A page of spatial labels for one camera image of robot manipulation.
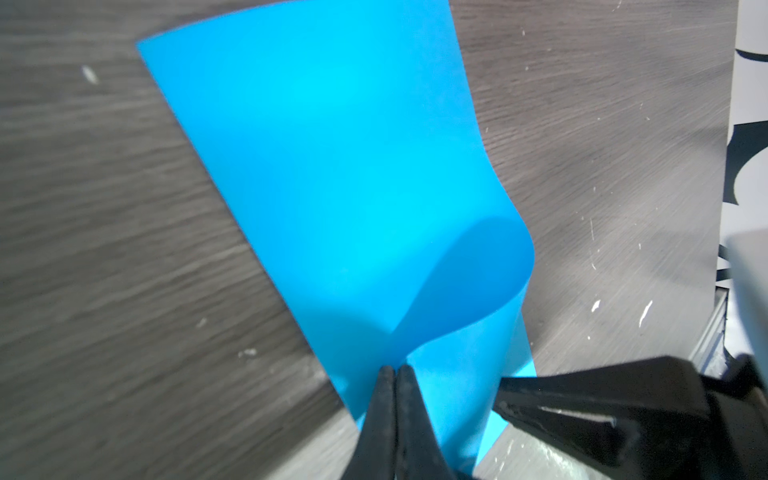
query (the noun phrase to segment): blue plastic sheet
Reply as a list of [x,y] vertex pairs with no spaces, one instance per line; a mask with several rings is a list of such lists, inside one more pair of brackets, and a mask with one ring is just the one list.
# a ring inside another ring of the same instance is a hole
[[448,2],[268,5],[138,47],[353,417],[407,360],[446,459],[471,471],[504,426],[499,377],[533,373],[534,254]]

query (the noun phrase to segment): dark wood grain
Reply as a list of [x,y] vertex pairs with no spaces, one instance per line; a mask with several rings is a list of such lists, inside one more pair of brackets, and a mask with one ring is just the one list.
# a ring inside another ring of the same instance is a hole
[[[540,373],[684,356],[712,306],[736,3],[617,4],[452,3],[536,245]],[[349,416],[134,47],[251,5],[0,4],[0,477],[335,478],[349,457]],[[510,435],[481,476],[524,478]]]

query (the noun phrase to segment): black printed shape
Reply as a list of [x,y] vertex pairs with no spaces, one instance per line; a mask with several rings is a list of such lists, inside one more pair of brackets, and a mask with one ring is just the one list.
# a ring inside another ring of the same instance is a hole
[[717,271],[715,281],[719,282],[721,280],[730,280],[730,268],[721,268]]
[[752,53],[751,51],[744,51],[736,49],[736,53],[739,54],[741,58],[746,58],[747,60],[754,60],[754,61],[768,61],[768,55],[762,54],[762,53]]
[[733,185],[736,175],[748,161],[768,147],[768,121],[733,126],[733,136],[725,155],[725,188],[723,202],[738,205]]

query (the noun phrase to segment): table surface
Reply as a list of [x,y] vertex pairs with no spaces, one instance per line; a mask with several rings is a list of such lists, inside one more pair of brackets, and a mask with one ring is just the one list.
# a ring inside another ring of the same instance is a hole
[[[337,478],[349,457],[349,416],[134,47],[255,4],[0,4],[3,478]],[[736,2],[452,10],[536,246],[539,373],[686,356],[713,305]],[[555,478],[519,435],[478,475]]]

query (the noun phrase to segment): white paint fleck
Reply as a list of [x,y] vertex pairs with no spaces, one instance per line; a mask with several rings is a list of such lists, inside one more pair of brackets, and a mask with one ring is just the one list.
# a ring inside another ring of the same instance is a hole
[[98,76],[96,75],[96,72],[93,70],[93,68],[87,65],[83,65],[81,67],[81,70],[83,71],[83,76],[85,77],[85,79],[88,80],[88,83],[92,85],[99,84]]
[[640,327],[642,327],[642,326],[643,326],[643,319],[644,319],[644,318],[645,318],[645,316],[648,314],[648,309],[649,309],[649,308],[650,308],[650,306],[651,306],[651,305],[653,305],[653,304],[654,304],[654,301],[653,301],[653,300],[651,300],[651,301],[650,301],[650,302],[648,302],[648,304],[645,306],[645,310],[643,310],[643,316],[641,316],[641,317],[640,317],[640,323],[638,323],[638,324],[637,324],[637,328],[640,328]]
[[256,354],[257,354],[256,349],[245,349],[237,353],[237,358],[241,359],[244,356],[256,356]]

